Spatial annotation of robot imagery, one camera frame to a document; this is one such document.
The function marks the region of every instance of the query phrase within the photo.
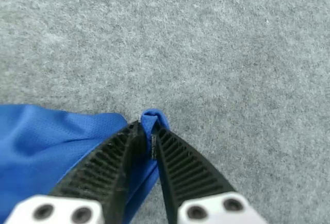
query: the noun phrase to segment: ribbed gripper pad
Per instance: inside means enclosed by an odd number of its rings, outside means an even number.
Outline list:
[[[132,162],[145,153],[143,128],[131,123],[83,158],[50,195],[97,200],[106,223],[121,223]]]
[[[186,200],[235,191],[223,175],[183,139],[159,126],[153,134],[169,223],[176,223],[177,209]]]

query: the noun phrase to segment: gray felt surface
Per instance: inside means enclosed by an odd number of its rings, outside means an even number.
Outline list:
[[[330,0],[0,0],[0,101],[160,108],[270,223],[329,223],[329,45]]]

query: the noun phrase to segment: screw hole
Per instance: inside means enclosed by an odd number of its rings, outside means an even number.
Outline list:
[[[38,207],[34,212],[34,218],[36,220],[44,220],[51,216],[54,207],[51,204],[44,204]]]
[[[190,219],[204,219],[207,216],[206,211],[200,206],[188,208],[187,214]]]
[[[92,211],[89,208],[78,208],[72,215],[72,221],[74,223],[86,223],[92,216]]]
[[[223,205],[228,211],[241,211],[243,209],[241,202],[232,198],[225,200]]]

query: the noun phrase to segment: blue cloth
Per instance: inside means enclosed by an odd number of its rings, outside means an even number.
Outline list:
[[[156,109],[141,116],[150,149]],[[12,208],[35,194],[47,194],[85,155],[127,125],[117,113],[86,115],[33,105],[0,105],[0,223]],[[124,223],[129,223],[158,178],[156,162],[145,158],[131,173]]]

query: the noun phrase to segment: blue fabric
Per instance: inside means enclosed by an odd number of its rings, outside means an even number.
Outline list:
[[[141,116],[150,149],[151,129],[166,117],[156,109]],[[85,155],[127,125],[117,113],[86,115],[33,105],[0,105],[0,222],[17,202],[47,194]],[[158,178],[147,156],[131,174],[124,223],[129,223]]]

